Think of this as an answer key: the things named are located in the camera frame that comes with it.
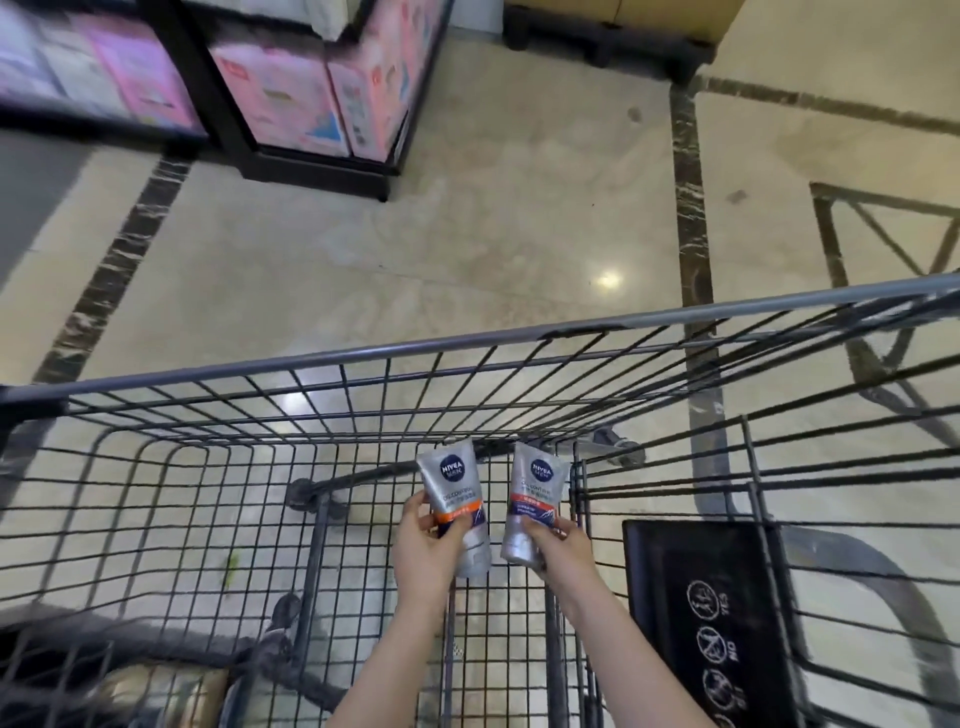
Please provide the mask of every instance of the nivea logo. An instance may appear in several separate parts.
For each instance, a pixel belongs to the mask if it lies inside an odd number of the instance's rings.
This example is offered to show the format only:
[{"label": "nivea logo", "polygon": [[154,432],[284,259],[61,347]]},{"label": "nivea logo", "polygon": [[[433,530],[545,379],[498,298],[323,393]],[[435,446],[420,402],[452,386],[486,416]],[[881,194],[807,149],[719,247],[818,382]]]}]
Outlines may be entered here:
[{"label": "nivea logo", "polygon": [[460,480],[466,471],[464,461],[457,455],[448,455],[440,461],[440,472],[443,473],[444,477],[451,483]]},{"label": "nivea logo", "polygon": [[553,477],[553,468],[547,465],[542,460],[534,460],[530,463],[530,472],[534,474],[534,478],[539,480],[541,483],[545,483],[547,480],[550,480]]}]

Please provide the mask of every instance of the orange label stripe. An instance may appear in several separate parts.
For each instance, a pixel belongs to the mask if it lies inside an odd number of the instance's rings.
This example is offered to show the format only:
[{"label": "orange label stripe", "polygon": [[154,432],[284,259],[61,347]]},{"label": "orange label stripe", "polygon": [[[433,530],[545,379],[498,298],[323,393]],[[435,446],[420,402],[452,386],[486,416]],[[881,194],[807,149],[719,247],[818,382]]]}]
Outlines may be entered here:
[{"label": "orange label stripe", "polygon": [[463,516],[465,513],[475,513],[480,510],[480,506],[483,503],[480,500],[475,500],[467,505],[460,506],[457,510],[452,513],[436,513],[434,517],[437,519],[437,523],[453,523],[457,520],[458,516]]},{"label": "orange label stripe", "polygon": [[536,498],[531,496],[525,496],[523,493],[511,494],[510,500],[518,500],[521,503],[527,503],[528,505],[532,505],[535,508],[541,508],[544,511],[554,510],[554,507],[549,503],[544,503],[542,500],[537,500]]}]

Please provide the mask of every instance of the pink packaging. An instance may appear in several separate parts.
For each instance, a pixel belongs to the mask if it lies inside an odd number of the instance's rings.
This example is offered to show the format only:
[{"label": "pink packaging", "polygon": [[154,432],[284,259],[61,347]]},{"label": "pink packaging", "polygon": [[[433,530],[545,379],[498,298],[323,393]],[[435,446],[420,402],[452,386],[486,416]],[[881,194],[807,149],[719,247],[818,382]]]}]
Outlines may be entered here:
[{"label": "pink packaging", "polygon": [[211,49],[220,71],[261,144],[345,157],[347,134],[321,48],[272,36]]},{"label": "pink packaging", "polygon": [[413,45],[416,56],[417,80],[426,66],[433,41],[440,27],[440,16],[444,9],[444,0],[411,0],[411,25],[413,26]]},{"label": "pink packaging", "polygon": [[201,128],[177,68],[147,25],[107,15],[77,15],[73,22],[136,119],[159,127]]},{"label": "pink packaging", "polygon": [[335,51],[330,77],[353,153],[385,161],[410,105],[418,42],[409,0],[378,0],[360,42]]}]

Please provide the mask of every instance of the wooden pallet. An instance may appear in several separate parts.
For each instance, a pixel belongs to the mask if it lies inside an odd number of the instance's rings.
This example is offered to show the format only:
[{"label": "wooden pallet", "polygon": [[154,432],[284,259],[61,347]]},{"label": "wooden pallet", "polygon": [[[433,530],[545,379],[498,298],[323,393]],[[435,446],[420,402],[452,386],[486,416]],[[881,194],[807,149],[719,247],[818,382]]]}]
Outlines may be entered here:
[{"label": "wooden pallet", "polygon": [[702,63],[716,57],[716,46],[665,31],[625,28],[575,15],[505,4],[503,39],[508,48],[526,50],[531,36],[561,37],[586,49],[591,65],[607,66],[615,53],[656,58],[673,83],[687,85]]}]

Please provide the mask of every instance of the nivea men tube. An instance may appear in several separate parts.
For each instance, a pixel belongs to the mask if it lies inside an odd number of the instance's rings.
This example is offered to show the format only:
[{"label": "nivea men tube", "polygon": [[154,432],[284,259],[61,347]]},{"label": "nivea men tube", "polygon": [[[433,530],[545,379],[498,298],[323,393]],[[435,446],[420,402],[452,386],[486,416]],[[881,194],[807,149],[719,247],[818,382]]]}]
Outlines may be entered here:
[{"label": "nivea men tube", "polygon": [[492,557],[473,441],[424,452],[417,456],[417,465],[441,536],[458,516],[473,516],[473,526],[464,536],[464,552],[457,562],[456,575],[462,579],[483,576],[490,570]]},{"label": "nivea men tube", "polygon": [[507,527],[500,549],[504,560],[535,570],[543,568],[543,555],[523,530],[522,518],[529,516],[552,528],[569,471],[570,464],[556,455],[516,444],[514,467],[510,473]]}]

